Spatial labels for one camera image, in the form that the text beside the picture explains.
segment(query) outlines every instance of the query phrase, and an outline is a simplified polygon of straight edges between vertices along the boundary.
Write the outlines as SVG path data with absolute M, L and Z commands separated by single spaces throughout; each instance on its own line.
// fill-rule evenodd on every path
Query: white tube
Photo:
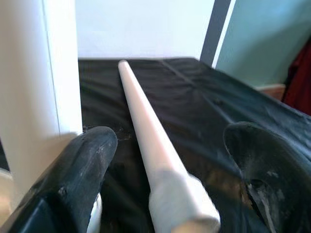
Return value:
M 218 231 L 218 211 L 201 182 L 187 173 L 126 61 L 119 62 L 119 72 L 151 189 L 155 231 Z
M 0 1 L 0 138 L 13 208 L 81 132 L 74 0 Z
M 86 233 L 100 233 L 102 210 L 103 210 L 103 201 L 101 194 L 98 194 L 93 205 Z

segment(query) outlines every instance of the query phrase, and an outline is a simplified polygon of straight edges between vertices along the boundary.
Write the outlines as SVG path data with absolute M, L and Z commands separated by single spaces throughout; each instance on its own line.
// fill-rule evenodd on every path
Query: teal wall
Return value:
M 282 83 L 311 36 L 311 0 L 236 0 L 216 69 L 252 86 Z

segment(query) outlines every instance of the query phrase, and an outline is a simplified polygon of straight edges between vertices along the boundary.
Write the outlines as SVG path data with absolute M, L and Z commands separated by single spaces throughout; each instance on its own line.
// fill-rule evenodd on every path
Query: wrinkled fabric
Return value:
M 224 130 L 254 122 L 281 135 L 310 166 L 310 117 L 192 58 L 129 64 L 186 169 L 220 212 L 221 232 L 268 232 L 227 152 Z M 109 126 L 119 140 L 101 191 L 102 232 L 153 232 L 149 184 L 117 66 L 118 60 L 79 61 L 85 129 Z

